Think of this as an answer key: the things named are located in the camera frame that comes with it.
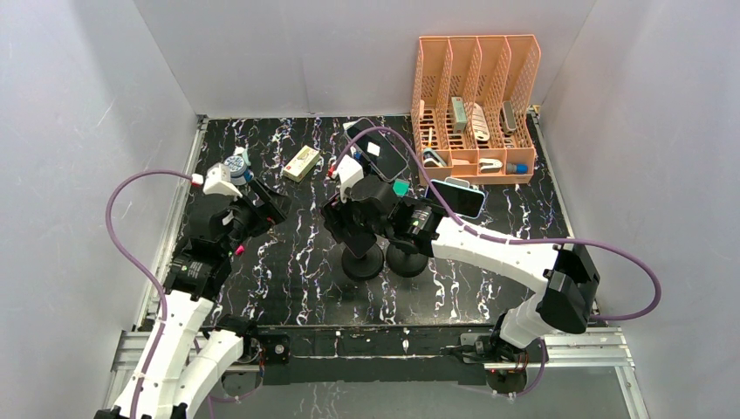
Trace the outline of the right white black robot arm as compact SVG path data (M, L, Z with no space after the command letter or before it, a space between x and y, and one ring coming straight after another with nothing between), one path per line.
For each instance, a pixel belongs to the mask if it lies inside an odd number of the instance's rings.
M385 267L413 278L436 258L472 264L533 291L498 318L490 337L447 348L465 362L517 362L537 338L587 329L600 275L582 244L527 244L458 221L427 198L397 196L375 175L344 187L320 212L325 228L345 247L342 269L352 280L375 278Z

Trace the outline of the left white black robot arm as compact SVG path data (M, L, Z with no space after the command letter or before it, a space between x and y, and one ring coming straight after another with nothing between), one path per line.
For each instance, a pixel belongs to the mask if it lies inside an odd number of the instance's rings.
M191 418L228 366L235 361L250 363L260 353L255 321L226 315L200 352L189 355L230 275L237 247L284 222L291 200L256 178L240 187L202 175L184 178L227 203L207 218L202 233L178 243L165 282L120 243L112 221L106 220L114 245L153 282L161 305L130 381L111 407L96 412L98 418Z

